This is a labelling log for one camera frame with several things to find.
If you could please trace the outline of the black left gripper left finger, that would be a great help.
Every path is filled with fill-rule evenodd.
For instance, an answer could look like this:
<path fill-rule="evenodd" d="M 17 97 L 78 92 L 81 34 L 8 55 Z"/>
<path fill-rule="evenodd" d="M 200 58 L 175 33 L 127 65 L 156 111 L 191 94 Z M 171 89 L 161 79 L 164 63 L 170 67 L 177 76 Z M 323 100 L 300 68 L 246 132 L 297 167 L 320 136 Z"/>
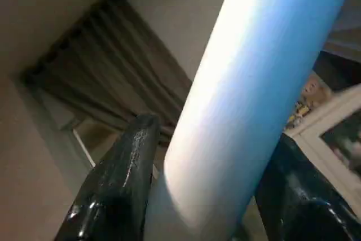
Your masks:
<path fill-rule="evenodd" d="M 139 115 L 90 171 L 55 240 L 142 240 L 160 120 Z"/>

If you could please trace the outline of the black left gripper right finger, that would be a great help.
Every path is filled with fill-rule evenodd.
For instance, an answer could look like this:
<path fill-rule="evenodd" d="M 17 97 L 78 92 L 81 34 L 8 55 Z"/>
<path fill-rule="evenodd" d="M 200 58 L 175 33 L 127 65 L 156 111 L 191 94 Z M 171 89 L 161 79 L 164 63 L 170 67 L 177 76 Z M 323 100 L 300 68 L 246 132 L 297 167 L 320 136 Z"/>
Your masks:
<path fill-rule="evenodd" d="M 269 240 L 360 240 L 360 219 L 285 134 L 255 199 Z"/>

